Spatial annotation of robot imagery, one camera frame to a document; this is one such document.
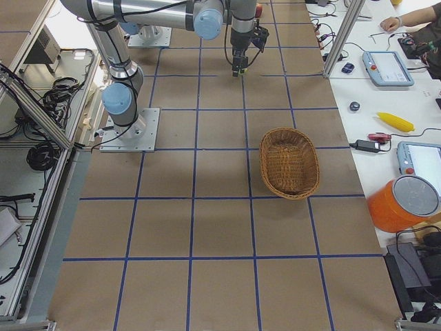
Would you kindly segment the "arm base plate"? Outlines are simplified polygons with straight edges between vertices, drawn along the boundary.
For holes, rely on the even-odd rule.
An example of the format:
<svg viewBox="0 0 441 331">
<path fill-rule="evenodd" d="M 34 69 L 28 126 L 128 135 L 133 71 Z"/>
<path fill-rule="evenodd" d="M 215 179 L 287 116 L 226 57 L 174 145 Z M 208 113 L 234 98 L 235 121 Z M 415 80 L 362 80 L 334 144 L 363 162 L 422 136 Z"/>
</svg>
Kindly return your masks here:
<svg viewBox="0 0 441 331">
<path fill-rule="evenodd" d="M 168 48 L 172 29 L 160 26 L 143 26 L 128 41 L 129 48 Z"/>
<path fill-rule="evenodd" d="M 139 110 L 137 121 L 126 128 L 114 126 L 110 116 L 107 126 L 113 126 L 103 134 L 103 143 L 99 146 L 101 152 L 153 152 L 156 145 L 159 108 L 143 108 Z"/>
</svg>

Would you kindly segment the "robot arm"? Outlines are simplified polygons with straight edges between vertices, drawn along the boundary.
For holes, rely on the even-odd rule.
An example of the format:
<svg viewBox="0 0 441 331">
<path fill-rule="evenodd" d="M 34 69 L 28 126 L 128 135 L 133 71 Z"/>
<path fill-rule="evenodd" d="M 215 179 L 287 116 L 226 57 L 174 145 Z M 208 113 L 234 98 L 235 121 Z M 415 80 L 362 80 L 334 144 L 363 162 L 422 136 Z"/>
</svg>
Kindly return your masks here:
<svg viewBox="0 0 441 331">
<path fill-rule="evenodd" d="M 258 23 L 256 1 L 63 1 L 63 6 L 85 23 L 112 78 L 103 93 L 117 139 L 133 139 L 145 131 L 145 120 L 137 108 L 143 84 L 140 67 L 128 49 L 161 48 L 170 44 L 170 32 L 194 32 L 204 40 L 221 32 L 232 45 L 228 61 L 233 76 L 251 64 L 249 45 L 263 51 L 267 31 Z"/>
</svg>

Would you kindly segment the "person hand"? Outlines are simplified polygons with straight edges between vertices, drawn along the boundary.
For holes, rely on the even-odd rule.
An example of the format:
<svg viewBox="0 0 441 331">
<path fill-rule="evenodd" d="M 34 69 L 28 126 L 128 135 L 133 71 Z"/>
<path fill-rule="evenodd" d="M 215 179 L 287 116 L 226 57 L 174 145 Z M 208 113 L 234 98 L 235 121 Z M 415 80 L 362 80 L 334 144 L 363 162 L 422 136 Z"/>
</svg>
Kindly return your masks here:
<svg viewBox="0 0 441 331">
<path fill-rule="evenodd" d="M 386 33 L 392 33 L 402 26 L 400 17 L 389 17 L 379 24 L 380 28 Z"/>
</svg>

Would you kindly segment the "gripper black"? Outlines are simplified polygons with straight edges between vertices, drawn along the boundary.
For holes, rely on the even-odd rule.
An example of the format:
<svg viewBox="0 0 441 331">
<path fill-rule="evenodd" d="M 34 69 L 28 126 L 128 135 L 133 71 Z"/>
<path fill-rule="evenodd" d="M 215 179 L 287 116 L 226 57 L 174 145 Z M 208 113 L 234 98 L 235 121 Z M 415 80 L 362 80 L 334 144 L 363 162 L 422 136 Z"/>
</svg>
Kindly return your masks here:
<svg viewBox="0 0 441 331">
<path fill-rule="evenodd" d="M 246 51 L 251 43 L 253 32 L 238 32 L 232 29 L 230 34 L 230 43 L 232 45 L 232 76 L 238 77 L 240 74 L 246 74 L 249 67 L 249 58 Z"/>
</svg>

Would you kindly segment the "person forearm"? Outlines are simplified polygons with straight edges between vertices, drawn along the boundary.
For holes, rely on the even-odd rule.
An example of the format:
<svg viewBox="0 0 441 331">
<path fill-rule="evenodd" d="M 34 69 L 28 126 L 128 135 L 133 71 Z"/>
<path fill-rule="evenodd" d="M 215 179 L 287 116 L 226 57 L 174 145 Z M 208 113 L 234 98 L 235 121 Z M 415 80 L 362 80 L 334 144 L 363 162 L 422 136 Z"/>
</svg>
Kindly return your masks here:
<svg viewBox="0 0 441 331">
<path fill-rule="evenodd" d="M 401 15 L 398 18 L 399 27 L 414 27 L 424 23 L 432 23 L 436 21 L 437 14 L 433 6 L 414 10 L 412 12 Z"/>
</svg>

